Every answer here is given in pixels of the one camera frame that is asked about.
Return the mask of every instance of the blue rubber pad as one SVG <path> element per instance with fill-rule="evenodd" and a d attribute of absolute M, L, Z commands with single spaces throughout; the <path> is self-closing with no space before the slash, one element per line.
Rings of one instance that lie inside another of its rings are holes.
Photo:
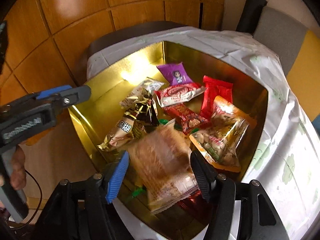
<path fill-rule="evenodd" d="M 61 87 L 51 88 L 45 91 L 41 91 L 40 95 L 36 97 L 36 99 L 43 99 L 51 96 L 52 94 L 59 93 L 64 90 L 71 89 L 72 87 L 70 85 L 65 85 Z"/>
<path fill-rule="evenodd" d="M 129 166 L 129 153 L 126 151 L 108 183 L 108 192 L 106 195 L 107 203 L 110 204 L 118 195 L 125 173 Z"/>

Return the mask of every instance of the blue object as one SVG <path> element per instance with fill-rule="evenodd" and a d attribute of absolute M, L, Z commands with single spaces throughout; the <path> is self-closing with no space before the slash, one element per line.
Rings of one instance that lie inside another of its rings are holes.
<path fill-rule="evenodd" d="M 108 204 L 110 204 L 117 197 L 124 175 L 127 172 L 128 166 L 129 153 L 125 151 L 108 182 L 108 192 L 106 195 L 106 200 Z"/>
<path fill-rule="evenodd" d="M 68 90 L 71 88 L 72 87 L 70 85 L 65 85 L 65 86 L 61 86 L 61 87 L 56 87 L 56 88 L 44 90 L 44 91 L 40 92 L 39 96 L 37 96 L 36 99 L 39 100 L 39 99 L 47 98 L 47 97 L 51 96 L 52 94 L 59 93 L 61 91 Z"/>
<path fill-rule="evenodd" d="M 320 114 L 312 121 L 312 124 L 320 136 Z"/>

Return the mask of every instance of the purple snack package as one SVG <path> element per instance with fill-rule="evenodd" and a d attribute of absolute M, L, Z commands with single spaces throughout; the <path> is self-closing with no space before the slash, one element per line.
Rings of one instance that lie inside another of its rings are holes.
<path fill-rule="evenodd" d="M 182 62 L 178 64 L 170 63 L 159 65 L 157 68 L 164 78 L 170 83 L 170 86 L 193 83 L 184 70 Z"/>

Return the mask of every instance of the white plastic sheet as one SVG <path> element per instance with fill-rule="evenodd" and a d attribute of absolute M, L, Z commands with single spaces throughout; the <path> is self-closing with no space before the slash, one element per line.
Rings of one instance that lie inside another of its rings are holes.
<path fill-rule="evenodd" d="M 320 140 L 290 90 L 277 55 L 247 34 L 181 27 L 122 41 L 95 53 L 88 60 L 87 78 L 159 41 L 179 43 L 221 59 L 268 90 L 265 125 L 243 182 L 259 180 L 290 239 L 301 239 L 320 211 Z M 165 239 L 134 217 L 119 201 L 114 205 L 135 239 Z M 236 239 L 239 210 L 237 204 L 229 239 Z M 194 240 L 203 239 L 205 231 L 206 228 Z"/>

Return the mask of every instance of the yellow fabric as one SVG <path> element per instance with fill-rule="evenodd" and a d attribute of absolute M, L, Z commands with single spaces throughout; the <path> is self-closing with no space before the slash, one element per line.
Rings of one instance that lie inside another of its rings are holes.
<path fill-rule="evenodd" d="M 320 113 L 320 39 L 310 30 L 287 80 L 303 110 L 313 121 Z"/>

